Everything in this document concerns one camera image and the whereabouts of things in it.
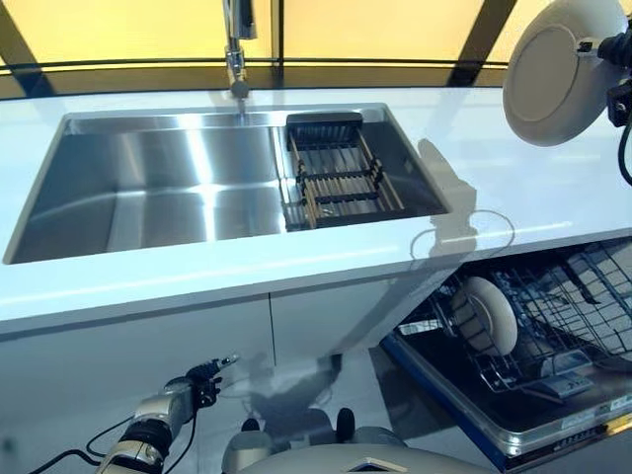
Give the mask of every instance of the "dishwasher rack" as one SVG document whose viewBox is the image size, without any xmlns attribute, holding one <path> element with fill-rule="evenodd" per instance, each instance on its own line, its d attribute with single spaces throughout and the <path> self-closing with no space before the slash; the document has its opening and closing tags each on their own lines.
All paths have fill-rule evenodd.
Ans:
<svg viewBox="0 0 632 474">
<path fill-rule="evenodd" d="M 545 261 L 518 258 L 513 266 L 488 261 L 457 273 L 409 317 L 416 323 L 400 331 L 427 330 L 411 329 L 420 324 L 440 325 L 449 337 L 462 342 L 495 393 L 520 389 L 563 400 L 588 390 L 592 384 L 577 374 L 582 367 L 594 364 L 619 371 L 632 367 L 632 279 L 630 270 L 614 258 L 620 250 L 616 246 L 594 243 L 580 249 L 554 251 Z M 508 355 L 477 352 L 459 333 L 451 298 L 474 276 L 493 282 L 512 306 L 518 338 Z M 477 317 L 470 311 L 465 321 Z M 488 330 L 481 324 L 481 332 L 470 337 L 480 337 L 483 331 Z"/>
</svg>

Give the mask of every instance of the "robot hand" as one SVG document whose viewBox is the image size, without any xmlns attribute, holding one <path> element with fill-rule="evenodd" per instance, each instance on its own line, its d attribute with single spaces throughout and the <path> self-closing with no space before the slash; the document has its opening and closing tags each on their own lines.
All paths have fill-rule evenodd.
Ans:
<svg viewBox="0 0 632 474">
<path fill-rule="evenodd" d="M 200 408 L 217 400 L 221 378 L 215 375 L 237 361 L 232 355 L 193 367 L 170 380 L 162 391 L 143 400 L 123 436 L 97 469 L 97 474 L 161 474 L 169 447 L 182 425 Z"/>
</svg>

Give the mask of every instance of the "dishwasher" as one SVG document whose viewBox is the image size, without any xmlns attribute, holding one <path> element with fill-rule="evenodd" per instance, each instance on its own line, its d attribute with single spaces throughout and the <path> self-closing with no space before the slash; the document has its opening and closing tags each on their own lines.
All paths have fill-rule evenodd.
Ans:
<svg viewBox="0 0 632 474">
<path fill-rule="evenodd" d="M 382 347 L 501 472 L 620 433 L 632 426 L 632 237 L 466 263 Z"/>
</svg>

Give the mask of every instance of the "faucet spout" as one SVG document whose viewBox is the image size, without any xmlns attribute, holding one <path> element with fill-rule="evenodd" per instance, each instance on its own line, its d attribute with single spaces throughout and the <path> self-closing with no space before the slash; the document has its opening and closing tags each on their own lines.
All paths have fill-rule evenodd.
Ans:
<svg viewBox="0 0 632 474">
<path fill-rule="evenodd" d="M 252 0 L 223 0 L 226 26 L 226 68 L 230 92 L 243 101 L 248 97 L 250 86 L 246 82 L 244 50 L 239 40 L 257 37 Z"/>
</svg>

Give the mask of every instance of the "white cabinet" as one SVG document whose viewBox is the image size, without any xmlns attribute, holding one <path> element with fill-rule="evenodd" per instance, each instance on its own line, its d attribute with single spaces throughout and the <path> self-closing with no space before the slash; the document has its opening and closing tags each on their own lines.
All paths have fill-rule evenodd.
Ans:
<svg viewBox="0 0 632 474">
<path fill-rule="evenodd" d="M 3 424 L 122 400 L 131 411 L 193 365 L 232 353 L 242 360 L 229 380 L 273 365 L 267 295 L 90 324 L 0 343 Z"/>
<path fill-rule="evenodd" d="M 276 362 L 376 346 L 454 270 L 272 293 Z"/>
</svg>

